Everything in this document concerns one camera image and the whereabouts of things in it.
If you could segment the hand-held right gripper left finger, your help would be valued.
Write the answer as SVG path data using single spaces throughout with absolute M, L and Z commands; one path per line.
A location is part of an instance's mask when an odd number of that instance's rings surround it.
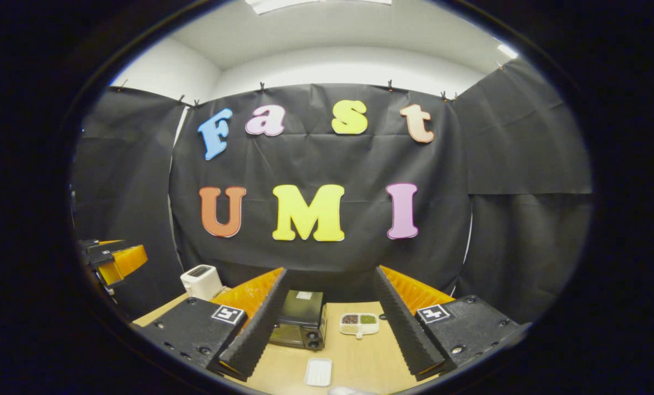
M 259 362 L 289 291 L 276 268 L 209 302 L 188 297 L 141 327 L 141 335 L 191 366 L 246 381 Z

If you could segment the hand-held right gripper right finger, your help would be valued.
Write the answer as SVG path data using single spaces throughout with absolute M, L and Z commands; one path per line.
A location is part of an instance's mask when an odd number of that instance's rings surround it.
M 378 267 L 373 287 L 417 381 L 477 362 L 525 332 L 478 296 L 454 298 L 392 268 Z

